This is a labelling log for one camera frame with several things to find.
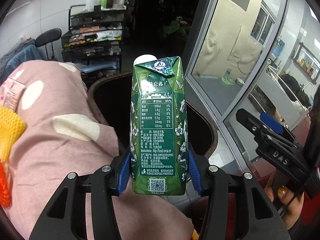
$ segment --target window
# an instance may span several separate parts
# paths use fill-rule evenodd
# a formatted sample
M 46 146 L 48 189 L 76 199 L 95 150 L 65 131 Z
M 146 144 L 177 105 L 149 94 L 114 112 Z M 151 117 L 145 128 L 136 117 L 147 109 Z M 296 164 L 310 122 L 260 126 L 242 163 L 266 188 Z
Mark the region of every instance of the window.
M 273 24 L 275 23 L 274 17 L 271 15 L 267 7 L 261 4 L 259 14 L 257 16 L 256 23 L 253 26 L 251 36 L 264 45 L 272 29 Z

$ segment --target yellow mesh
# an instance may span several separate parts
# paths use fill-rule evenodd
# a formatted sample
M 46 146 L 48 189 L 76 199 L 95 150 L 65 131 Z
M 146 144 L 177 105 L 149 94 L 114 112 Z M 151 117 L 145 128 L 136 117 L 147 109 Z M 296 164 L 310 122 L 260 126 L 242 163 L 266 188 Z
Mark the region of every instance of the yellow mesh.
M 9 109 L 0 106 L 0 159 L 7 162 L 15 141 L 26 129 L 22 119 Z

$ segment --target pink blanket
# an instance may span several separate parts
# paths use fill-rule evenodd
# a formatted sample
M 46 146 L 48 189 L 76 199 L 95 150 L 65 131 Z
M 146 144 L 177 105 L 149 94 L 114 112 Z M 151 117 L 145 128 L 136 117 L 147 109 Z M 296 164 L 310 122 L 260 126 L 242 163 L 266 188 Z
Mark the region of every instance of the pink blanket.
M 13 177 L 12 206 L 6 213 L 28 239 L 44 206 L 65 176 L 90 174 L 118 155 L 112 127 L 99 124 L 87 105 L 80 72 L 71 63 L 28 61 L 11 78 L 26 85 L 17 114 L 27 129 L 9 158 Z M 159 196 L 132 193 L 131 184 L 113 198 L 123 240 L 189 240 L 193 225 Z M 93 239 L 90 195 L 87 233 Z

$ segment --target silver bolt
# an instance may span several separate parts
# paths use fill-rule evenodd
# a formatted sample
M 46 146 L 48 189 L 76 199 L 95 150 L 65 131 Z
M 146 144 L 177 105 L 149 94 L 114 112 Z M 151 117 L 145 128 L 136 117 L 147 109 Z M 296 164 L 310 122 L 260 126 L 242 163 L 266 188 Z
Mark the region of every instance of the silver bolt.
M 245 177 L 246 179 L 252 179 L 252 174 L 249 173 L 249 172 L 246 172 L 246 173 L 244 174 L 244 177 Z
M 211 165 L 211 166 L 209 166 L 209 171 L 211 171 L 211 172 L 217 172 L 217 171 L 218 171 L 218 167 L 217 167 L 217 166 L 214 166 L 214 165 Z
M 68 174 L 68 179 L 74 179 L 76 177 L 76 174 L 74 172 L 70 172 Z
M 103 172 L 111 171 L 111 167 L 110 167 L 109 165 L 103 166 L 103 167 L 102 167 L 102 171 L 103 171 Z

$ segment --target painted fingernail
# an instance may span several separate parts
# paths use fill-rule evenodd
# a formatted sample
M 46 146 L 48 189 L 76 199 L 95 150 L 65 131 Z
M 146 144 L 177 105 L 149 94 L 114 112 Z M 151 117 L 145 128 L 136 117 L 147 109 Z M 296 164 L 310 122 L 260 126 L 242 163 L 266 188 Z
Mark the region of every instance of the painted fingernail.
M 278 194 L 280 195 L 280 197 L 283 197 L 286 193 L 287 193 L 287 189 L 284 186 L 278 189 Z

